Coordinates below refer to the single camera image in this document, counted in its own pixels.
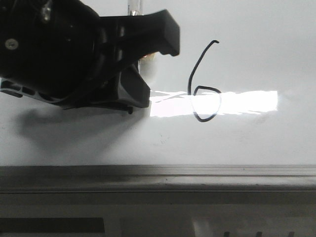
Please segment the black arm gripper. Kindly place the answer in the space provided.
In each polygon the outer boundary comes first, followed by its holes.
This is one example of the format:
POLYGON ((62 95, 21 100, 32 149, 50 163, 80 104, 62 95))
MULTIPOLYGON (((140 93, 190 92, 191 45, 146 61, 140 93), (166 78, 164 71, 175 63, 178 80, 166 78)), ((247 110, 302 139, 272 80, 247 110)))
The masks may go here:
POLYGON ((106 43, 115 16, 79 0, 0 3, 0 91, 54 105, 116 105, 106 43))

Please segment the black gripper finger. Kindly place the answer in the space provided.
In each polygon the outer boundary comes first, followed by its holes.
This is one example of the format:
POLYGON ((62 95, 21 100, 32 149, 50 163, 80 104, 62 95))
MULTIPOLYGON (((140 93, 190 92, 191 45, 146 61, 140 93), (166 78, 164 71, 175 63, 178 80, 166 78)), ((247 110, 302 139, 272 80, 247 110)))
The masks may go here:
POLYGON ((116 68, 93 63, 63 77, 61 107, 132 110, 149 106, 150 88, 134 63, 116 68))
POLYGON ((101 17, 100 26, 110 31, 102 51, 122 51, 121 59, 109 61, 112 72, 122 71, 155 52, 180 54, 180 26, 166 9, 149 15, 101 17))

